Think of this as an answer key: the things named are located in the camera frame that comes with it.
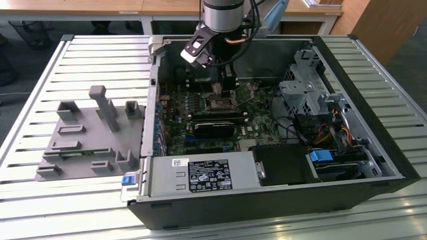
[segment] motherboard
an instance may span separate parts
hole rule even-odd
[[[196,78],[162,86],[167,156],[240,152],[282,142],[270,112],[272,88],[254,79],[239,80],[231,91],[216,87]]]

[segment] desk leg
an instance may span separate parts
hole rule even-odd
[[[330,35],[335,21],[336,16],[328,16],[326,21],[322,23],[320,29],[319,29],[319,35]]]
[[[140,16],[140,23],[144,35],[154,35],[152,21],[152,16]]]

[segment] aluminum slatted table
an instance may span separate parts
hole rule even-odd
[[[104,85],[116,106],[128,100],[146,104],[148,39],[76,36],[59,43],[0,148],[0,239],[359,240],[427,235],[427,116],[360,42],[346,36],[323,40],[423,178],[407,188],[350,210],[151,231],[120,200],[120,176],[34,181],[62,100],[95,107],[88,89]]]

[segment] white label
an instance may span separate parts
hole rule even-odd
[[[188,158],[175,158],[172,159],[172,167],[188,166]]]
[[[139,14],[138,11],[120,11],[119,14]]]
[[[222,186],[226,186],[226,185],[231,185],[231,184],[232,184],[231,181],[220,181],[219,183],[220,183],[220,184],[218,184],[218,185],[222,185]]]

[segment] gray 3d printed holder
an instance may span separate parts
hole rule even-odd
[[[127,101],[115,107],[103,85],[92,86],[88,95],[99,108],[79,108],[74,101],[59,104],[36,181],[118,176],[139,169],[144,106]]]

